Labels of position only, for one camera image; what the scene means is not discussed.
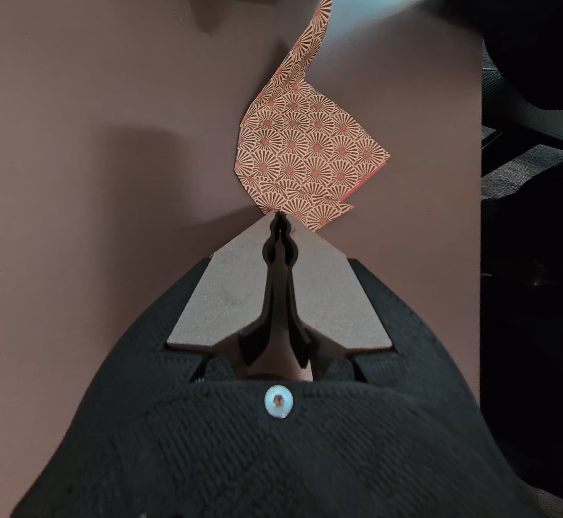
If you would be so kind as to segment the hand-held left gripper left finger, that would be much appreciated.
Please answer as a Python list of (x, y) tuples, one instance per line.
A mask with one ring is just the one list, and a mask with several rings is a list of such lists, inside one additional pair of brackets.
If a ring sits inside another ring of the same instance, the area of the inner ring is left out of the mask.
[(280, 213), (270, 212), (210, 258), (167, 345), (227, 359), (239, 378), (264, 352), (274, 310)]

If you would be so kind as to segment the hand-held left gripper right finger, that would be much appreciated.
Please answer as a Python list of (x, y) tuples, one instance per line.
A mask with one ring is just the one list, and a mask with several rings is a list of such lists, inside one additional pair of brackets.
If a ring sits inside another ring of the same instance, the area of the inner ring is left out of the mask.
[(392, 341), (344, 253), (279, 213), (285, 248), (286, 318), (299, 365), (322, 379), (334, 360), (388, 352)]

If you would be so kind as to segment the fan-patterned origami paper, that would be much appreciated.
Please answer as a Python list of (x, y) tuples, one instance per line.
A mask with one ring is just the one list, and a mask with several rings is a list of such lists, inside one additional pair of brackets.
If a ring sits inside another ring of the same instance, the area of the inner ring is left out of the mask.
[(282, 212), (312, 231), (349, 212), (346, 202), (390, 155), (344, 109), (306, 81), (333, 0), (313, 17), (240, 123), (234, 172), (264, 214)]

